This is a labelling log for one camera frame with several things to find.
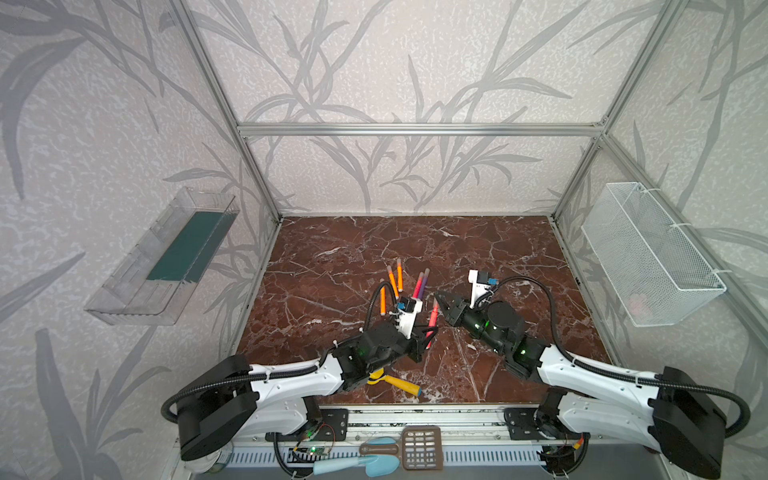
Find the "orange marker pen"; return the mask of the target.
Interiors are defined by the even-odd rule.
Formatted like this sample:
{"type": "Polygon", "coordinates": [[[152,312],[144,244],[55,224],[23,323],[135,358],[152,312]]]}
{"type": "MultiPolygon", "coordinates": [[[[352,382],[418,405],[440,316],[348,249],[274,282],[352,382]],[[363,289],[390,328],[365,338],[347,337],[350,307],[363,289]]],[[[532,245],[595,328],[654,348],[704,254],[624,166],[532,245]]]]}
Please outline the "orange marker pen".
{"type": "Polygon", "coordinates": [[[398,288],[398,292],[402,293],[404,290],[404,279],[403,279],[403,265],[402,265],[401,258],[397,258],[396,266],[397,266],[397,288],[398,288]]]}
{"type": "Polygon", "coordinates": [[[387,292],[385,288],[380,289],[379,298],[380,298],[380,315],[384,317],[387,315],[387,301],[386,301],[387,292]]]}
{"type": "Polygon", "coordinates": [[[389,266],[389,265],[387,265],[386,269],[387,269],[387,274],[388,274],[389,282],[390,282],[390,284],[391,284],[395,294],[397,294],[399,291],[398,291],[398,288],[397,288],[397,283],[396,283],[396,280],[395,280],[395,276],[394,276],[393,270],[392,270],[391,266],[389,266]]]}

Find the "red marker pen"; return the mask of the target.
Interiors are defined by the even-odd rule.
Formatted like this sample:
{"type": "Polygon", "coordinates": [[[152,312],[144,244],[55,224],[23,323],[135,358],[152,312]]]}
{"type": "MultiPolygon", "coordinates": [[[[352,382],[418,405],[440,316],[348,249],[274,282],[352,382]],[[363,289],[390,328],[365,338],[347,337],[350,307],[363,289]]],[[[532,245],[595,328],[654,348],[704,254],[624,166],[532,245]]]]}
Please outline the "red marker pen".
{"type": "Polygon", "coordinates": [[[439,308],[438,301],[434,299],[433,307],[432,307],[429,322],[428,322],[428,327],[430,328],[430,331],[426,335],[426,339],[428,340],[427,349],[430,349],[432,347],[436,332],[439,329],[439,327],[437,326],[439,313],[440,313],[440,308],[439,308]]]}

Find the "pink marker pen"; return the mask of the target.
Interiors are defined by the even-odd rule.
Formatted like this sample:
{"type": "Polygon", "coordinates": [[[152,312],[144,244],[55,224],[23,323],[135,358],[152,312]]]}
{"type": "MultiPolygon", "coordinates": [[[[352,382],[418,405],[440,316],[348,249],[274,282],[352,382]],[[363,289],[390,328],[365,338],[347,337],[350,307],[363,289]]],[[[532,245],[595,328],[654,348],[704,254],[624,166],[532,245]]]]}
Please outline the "pink marker pen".
{"type": "Polygon", "coordinates": [[[412,297],[415,298],[415,299],[420,299],[421,298],[423,279],[424,279],[424,273],[421,272],[419,274],[418,278],[417,278],[417,282],[416,282],[416,285],[415,285],[414,290],[413,290],[412,297]]]}

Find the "purple marker pen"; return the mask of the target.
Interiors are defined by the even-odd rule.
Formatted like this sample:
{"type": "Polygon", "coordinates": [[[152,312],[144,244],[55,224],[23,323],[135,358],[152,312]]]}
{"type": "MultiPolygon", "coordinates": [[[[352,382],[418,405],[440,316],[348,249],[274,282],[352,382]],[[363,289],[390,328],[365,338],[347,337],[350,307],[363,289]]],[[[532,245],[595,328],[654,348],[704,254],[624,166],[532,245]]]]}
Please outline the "purple marker pen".
{"type": "Polygon", "coordinates": [[[428,281],[428,278],[429,278],[429,274],[430,274],[430,268],[426,268],[425,271],[423,272],[423,275],[422,275],[422,278],[421,278],[421,283],[420,283],[420,288],[419,288],[419,291],[418,291],[418,298],[420,300],[424,299],[425,290],[426,290],[426,285],[427,285],[427,281],[428,281]]]}

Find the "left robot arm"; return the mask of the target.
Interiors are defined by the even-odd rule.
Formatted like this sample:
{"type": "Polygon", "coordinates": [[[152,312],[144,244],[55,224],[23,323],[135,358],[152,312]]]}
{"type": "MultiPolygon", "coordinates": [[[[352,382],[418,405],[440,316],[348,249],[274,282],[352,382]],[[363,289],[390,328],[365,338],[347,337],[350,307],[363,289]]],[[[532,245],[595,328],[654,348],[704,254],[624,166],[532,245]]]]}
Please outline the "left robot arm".
{"type": "Polygon", "coordinates": [[[416,325],[404,335],[384,322],[317,359],[282,365],[232,355],[165,400],[160,412],[177,426],[185,462],[217,453],[239,435],[293,435],[319,423],[318,398],[365,386],[373,373],[403,357],[421,361],[438,331],[416,325]]]}

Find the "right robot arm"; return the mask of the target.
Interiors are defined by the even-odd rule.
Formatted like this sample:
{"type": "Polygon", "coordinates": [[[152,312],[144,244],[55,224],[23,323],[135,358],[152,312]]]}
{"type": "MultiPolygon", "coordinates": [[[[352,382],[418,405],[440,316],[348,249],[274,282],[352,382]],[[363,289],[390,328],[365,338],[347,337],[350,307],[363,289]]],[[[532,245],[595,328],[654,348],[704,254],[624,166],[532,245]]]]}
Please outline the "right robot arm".
{"type": "Polygon", "coordinates": [[[629,441],[663,454],[690,474],[718,479],[726,439],[751,419],[743,398],[699,385],[679,369],[667,367],[660,374],[621,369],[532,337],[506,302],[476,308],[446,291],[435,298],[449,325],[491,348],[513,375],[548,386],[537,422],[550,436],[629,441]]]}

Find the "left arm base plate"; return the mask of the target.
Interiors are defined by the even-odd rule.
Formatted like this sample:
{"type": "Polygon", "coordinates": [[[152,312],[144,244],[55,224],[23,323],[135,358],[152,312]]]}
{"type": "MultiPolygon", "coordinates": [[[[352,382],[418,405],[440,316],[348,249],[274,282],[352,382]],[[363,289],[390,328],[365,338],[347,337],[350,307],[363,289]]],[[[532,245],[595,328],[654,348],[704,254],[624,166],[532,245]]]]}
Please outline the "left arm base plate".
{"type": "Polygon", "coordinates": [[[277,438],[278,442],[299,441],[344,441],[347,435],[350,411],[346,408],[320,408],[310,411],[307,422],[295,433],[275,436],[266,434],[267,441],[277,438]]]}

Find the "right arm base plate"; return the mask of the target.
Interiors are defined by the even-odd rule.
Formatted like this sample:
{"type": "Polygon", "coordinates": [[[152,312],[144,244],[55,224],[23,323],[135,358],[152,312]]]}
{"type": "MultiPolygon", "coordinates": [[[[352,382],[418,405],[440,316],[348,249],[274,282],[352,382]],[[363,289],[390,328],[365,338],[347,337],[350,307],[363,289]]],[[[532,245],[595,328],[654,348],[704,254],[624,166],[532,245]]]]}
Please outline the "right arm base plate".
{"type": "Polygon", "coordinates": [[[537,418],[538,407],[523,405],[503,410],[503,420],[511,440],[562,441],[565,436],[554,427],[544,427],[537,418]]]}

